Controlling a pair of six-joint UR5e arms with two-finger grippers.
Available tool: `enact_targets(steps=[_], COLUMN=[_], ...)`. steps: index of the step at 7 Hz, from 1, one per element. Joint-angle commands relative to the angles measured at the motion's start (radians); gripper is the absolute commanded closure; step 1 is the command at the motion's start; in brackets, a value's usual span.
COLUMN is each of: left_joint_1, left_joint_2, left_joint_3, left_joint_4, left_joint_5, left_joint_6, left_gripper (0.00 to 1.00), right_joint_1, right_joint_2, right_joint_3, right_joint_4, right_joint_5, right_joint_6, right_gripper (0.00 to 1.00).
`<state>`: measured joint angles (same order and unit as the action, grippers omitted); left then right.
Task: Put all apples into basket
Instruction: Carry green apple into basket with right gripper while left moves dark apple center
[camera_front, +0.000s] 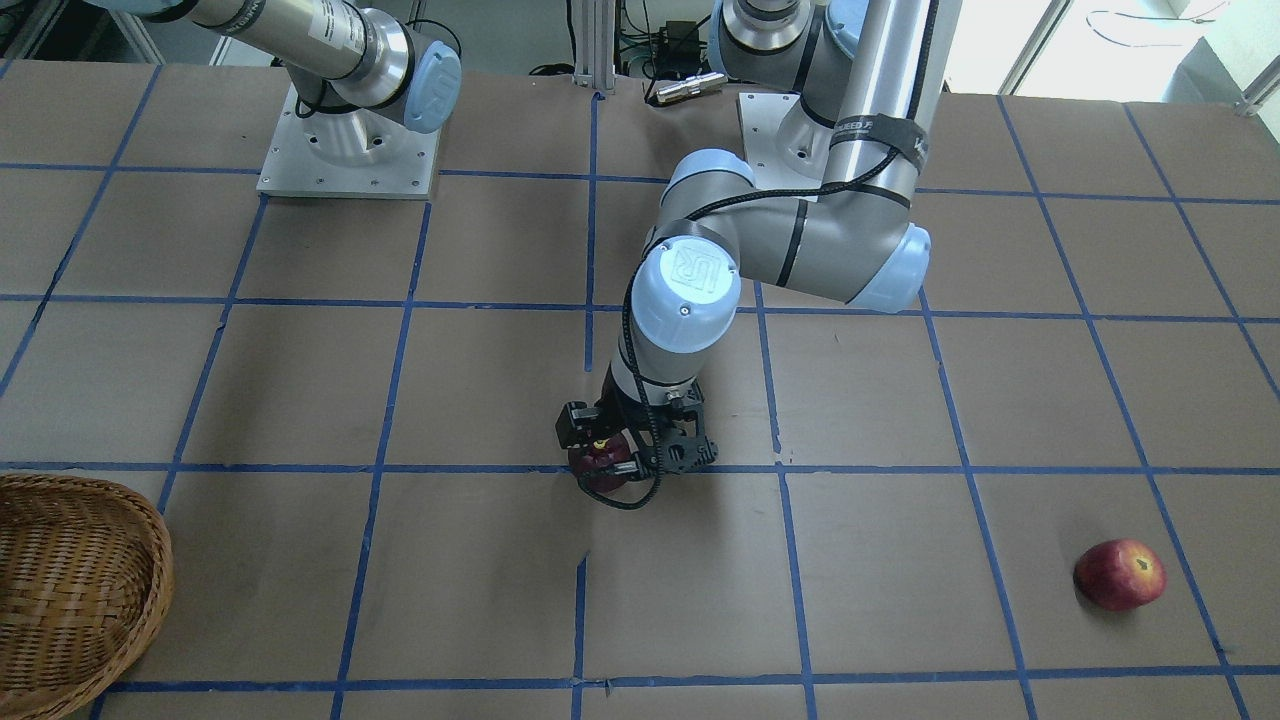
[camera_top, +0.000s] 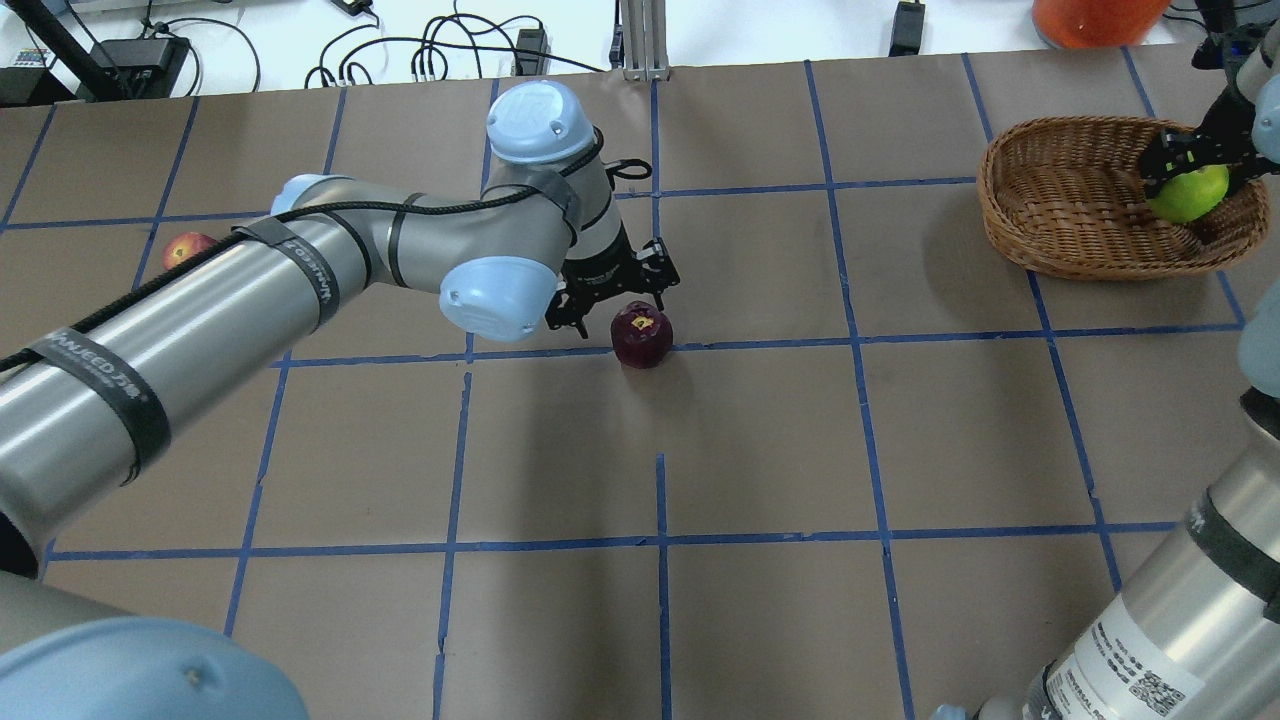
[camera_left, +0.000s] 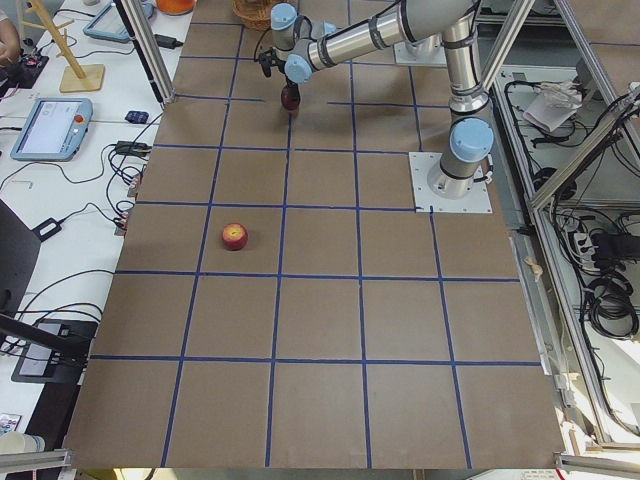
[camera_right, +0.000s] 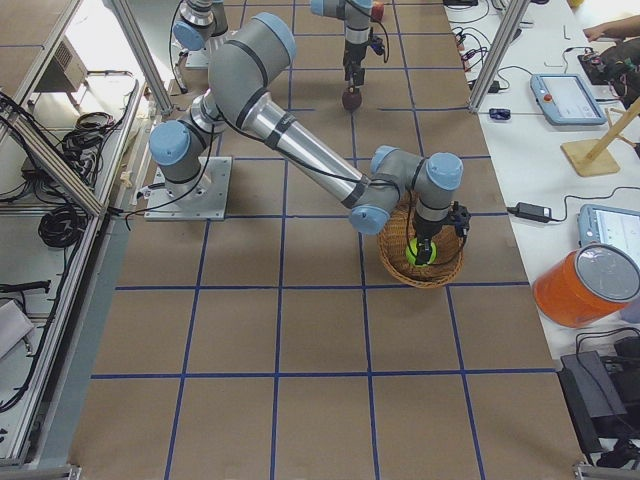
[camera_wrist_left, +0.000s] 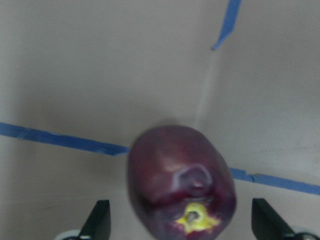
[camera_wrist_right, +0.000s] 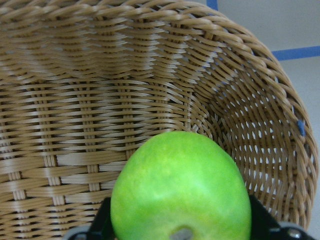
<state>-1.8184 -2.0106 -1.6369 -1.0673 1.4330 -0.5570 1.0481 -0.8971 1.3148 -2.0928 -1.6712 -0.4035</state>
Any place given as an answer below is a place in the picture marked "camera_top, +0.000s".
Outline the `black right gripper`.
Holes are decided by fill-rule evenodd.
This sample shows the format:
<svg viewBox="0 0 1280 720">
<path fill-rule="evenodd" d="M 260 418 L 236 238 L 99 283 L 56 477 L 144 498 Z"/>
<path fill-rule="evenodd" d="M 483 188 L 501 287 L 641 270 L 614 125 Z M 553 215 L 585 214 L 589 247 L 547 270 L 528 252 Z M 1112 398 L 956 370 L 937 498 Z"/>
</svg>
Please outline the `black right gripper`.
<svg viewBox="0 0 1280 720">
<path fill-rule="evenodd" d="M 1219 96 L 1194 129 L 1161 129 L 1140 152 L 1144 196 L 1153 200 L 1175 178 L 1206 167 L 1229 170 L 1228 196 L 1271 173 L 1271 160 L 1254 147 L 1254 104 Z"/>
</svg>

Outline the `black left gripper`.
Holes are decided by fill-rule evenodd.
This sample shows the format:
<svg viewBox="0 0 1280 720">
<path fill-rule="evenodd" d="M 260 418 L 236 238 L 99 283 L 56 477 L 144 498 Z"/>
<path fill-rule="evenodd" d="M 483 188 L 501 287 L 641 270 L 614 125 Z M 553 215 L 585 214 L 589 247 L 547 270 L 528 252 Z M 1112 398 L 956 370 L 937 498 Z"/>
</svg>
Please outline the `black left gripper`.
<svg viewBox="0 0 1280 720">
<path fill-rule="evenodd" d="M 598 304 L 640 293 L 652 296 L 655 307 L 662 310 L 663 293 L 680 282 L 675 260 L 662 238 L 653 238 L 639 250 L 628 240 L 618 238 L 593 258 L 564 261 L 545 323 L 550 331 L 568 327 L 586 336 L 585 318 Z"/>
</svg>

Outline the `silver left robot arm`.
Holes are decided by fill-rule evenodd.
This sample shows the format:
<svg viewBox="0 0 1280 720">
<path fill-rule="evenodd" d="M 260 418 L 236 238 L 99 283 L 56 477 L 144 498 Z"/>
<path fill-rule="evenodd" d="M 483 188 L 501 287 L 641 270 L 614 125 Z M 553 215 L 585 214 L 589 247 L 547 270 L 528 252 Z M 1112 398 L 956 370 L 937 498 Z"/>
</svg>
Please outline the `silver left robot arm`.
<svg viewBox="0 0 1280 720">
<path fill-rule="evenodd" d="M 497 169 L 445 201 L 348 176 L 289 179 L 270 211 L 3 361 L 3 716 L 306 719 L 294 683 L 220 632 L 45 585 L 49 542 L 151 468 L 193 420 L 370 284 L 434 293 L 480 338 L 584 331 L 623 293 L 680 282 L 662 240 L 635 249 L 603 133 L 550 79 L 486 115 Z"/>
</svg>

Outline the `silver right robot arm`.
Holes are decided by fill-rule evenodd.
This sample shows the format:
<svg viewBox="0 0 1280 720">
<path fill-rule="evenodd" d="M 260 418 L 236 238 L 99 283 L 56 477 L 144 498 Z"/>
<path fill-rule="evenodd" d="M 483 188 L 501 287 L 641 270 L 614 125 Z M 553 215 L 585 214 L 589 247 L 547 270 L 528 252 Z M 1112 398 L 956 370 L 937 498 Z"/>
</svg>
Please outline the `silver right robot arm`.
<svg viewBox="0 0 1280 720">
<path fill-rule="evenodd" d="M 1117 117 L 1023 122 L 986 150 L 989 242 L 1082 281 L 1165 278 L 1243 256 L 1277 172 L 1277 22 L 1199 1 L 1193 64 L 1222 92 L 1197 127 Z M 1277 288 L 1236 357 L 1248 443 L 1079 637 L 1020 698 L 977 719 L 1253 719 L 1277 700 Z"/>
</svg>

